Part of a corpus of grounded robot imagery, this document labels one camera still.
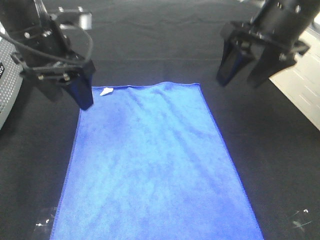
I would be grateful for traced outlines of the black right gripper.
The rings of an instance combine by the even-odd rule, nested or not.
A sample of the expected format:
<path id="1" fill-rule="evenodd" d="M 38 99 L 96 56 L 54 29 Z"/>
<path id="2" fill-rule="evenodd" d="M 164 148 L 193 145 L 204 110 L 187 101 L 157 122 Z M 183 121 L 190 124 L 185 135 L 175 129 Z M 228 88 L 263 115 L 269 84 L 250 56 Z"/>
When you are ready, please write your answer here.
<path id="1" fill-rule="evenodd" d="M 257 88 L 274 74 L 296 64 L 310 46 L 300 36 L 310 25 L 310 1 L 267 0 L 250 21 L 226 23 L 220 34 L 223 54 L 217 82 L 225 87 L 251 61 L 258 60 L 247 83 Z"/>

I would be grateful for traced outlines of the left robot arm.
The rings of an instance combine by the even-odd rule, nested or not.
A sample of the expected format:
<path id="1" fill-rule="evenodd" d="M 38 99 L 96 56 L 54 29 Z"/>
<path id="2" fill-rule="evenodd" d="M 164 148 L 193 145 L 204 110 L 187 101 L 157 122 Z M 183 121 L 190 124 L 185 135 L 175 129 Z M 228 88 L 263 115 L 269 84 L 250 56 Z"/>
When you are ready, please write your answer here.
<path id="1" fill-rule="evenodd" d="M 0 22 L 2 39 L 13 44 L 13 62 L 22 67 L 20 76 L 38 88 L 49 100 L 56 101 L 67 92 L 80 109 L 93 103 L 92 77 L 95 66 L 91 59 L 93 40 L 87 33 L 92 28 L 92 13 L 78 7 L 48 12 L 41 0 L 2 0 Z M 63 30 L 80 30 L 88 40 L 84 56 L 72 49 Z"/>

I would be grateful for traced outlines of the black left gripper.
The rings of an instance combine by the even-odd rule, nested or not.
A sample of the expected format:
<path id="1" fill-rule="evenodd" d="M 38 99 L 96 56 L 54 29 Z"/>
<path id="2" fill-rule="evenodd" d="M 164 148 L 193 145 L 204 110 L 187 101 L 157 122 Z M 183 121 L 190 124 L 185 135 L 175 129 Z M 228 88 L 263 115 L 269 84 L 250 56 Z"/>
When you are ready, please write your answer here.
<path id="1" fill-rule="evenodd" d="M 93 40 L 83 29 L 80 30 L 88 40 L 87 52 L 81 56 L 72 50 L 67 36 L 63 35 L 54 17 L 32 15 L 4 16 L 5 38 L 14 44 L 24 69 L 31 74 L 53 77 L 65 85 L 65 91 L 75 100 L 80 109 L 86 111 L 93 104 L 92 78 L 95 72 L 91 55 Z M 36 80 L 34 86 L 51 102 L 62 98 L 61 88 L 52 80 Z"/>

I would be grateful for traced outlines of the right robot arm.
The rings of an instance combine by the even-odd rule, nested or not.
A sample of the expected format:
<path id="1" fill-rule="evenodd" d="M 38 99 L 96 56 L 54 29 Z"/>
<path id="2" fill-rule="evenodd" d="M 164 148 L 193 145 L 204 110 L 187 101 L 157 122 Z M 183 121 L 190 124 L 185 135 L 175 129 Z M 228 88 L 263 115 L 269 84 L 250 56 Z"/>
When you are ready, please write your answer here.
<path id="1" fill-rule="evenodd" d="M 250 21 L 226 23 L 220 35 L 223 55 L 216 80 L 221 86 L 248 65 L 247 83 L 257 88 L 296 64 L 310 46 L 299 37 L 320 12 L 318 0 L 267 0 Z"/>

